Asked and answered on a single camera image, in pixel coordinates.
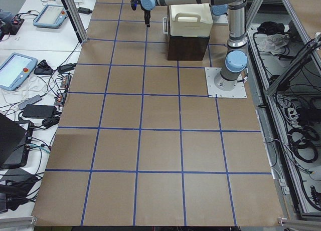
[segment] laptop screen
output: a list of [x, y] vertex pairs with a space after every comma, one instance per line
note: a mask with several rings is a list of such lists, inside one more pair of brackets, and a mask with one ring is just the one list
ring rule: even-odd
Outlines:
[[26, 130], [19, 124], [0, 114], [0, 166], [19, 147], [25, 133]]

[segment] tablet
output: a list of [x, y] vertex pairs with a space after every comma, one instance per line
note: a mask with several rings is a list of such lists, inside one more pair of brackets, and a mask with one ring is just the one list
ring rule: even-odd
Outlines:
[[18, 88], [36, 67], [38, 60], [12, 53], [0, 66], [0, 88], [13, 91]]
[[46, 5], [40, 14], [34, 19], [35, 27], [54, 28], [61, 26], [62, 22], [67, 17], [64, 7], [55, 5]]

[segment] power strip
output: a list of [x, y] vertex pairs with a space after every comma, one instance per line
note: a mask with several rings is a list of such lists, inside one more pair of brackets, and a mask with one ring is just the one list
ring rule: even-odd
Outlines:
[[60, 88], [65, 89], [65, 91], [68, 91], [70, 83], [71, 83], [71, 78], [72, 76], [70, 74], [68, 74], [67, 76], [64, 76], [64, 78], [62, 79], [62, 82], [60, 84]]
[[292, 126], [300, 127], [300, 125], [298, 124], [299, 114], [297, 113], [296, 109], [293, 107], [289, 107], [287, 109], [287, 114], [290, 119], [289, 122], [292, 124]]
[[55, 100], [54, 106], [63, 107], [65, 105], [66, 98], [67, 98], [67, 92], [59, 94]]

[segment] metal mounting plate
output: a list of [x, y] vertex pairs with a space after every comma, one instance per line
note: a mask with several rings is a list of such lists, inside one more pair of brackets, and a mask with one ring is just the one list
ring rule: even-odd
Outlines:
[[218, 98], [247, 98], [246, 91], [243, 82], [238, 82], [236, 87], [232, 91], [223, 91], [216, 87], [214, 84], [214, 78], [216, 74], [221, 71], [221, 68], [218, 67], [206, 67], [206, 83], [207, 83], [207, 92], [209, 97], [218, 97]]
[[227, 20], [227, 15], [221, 15], [219, 17], [215, 17], [213, 16], [213, 25], [217, 25], [217, 26], [226, 26], [229, 24], [228, 20]]

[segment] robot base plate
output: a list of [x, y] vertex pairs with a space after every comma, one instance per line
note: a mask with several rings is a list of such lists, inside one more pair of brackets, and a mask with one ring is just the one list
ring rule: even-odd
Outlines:
[[223, 91], [219, 89], [214, 84], [215, 76], [221, 71], [221, 68], [218, 67], [206, 67], [206, 83], [207, 83], [207, 92], [209, 97], [218, 97], [218, 98], [247, 98], [246, 91], [243, 82], [238, 82], [235, 88], [231, 91]]

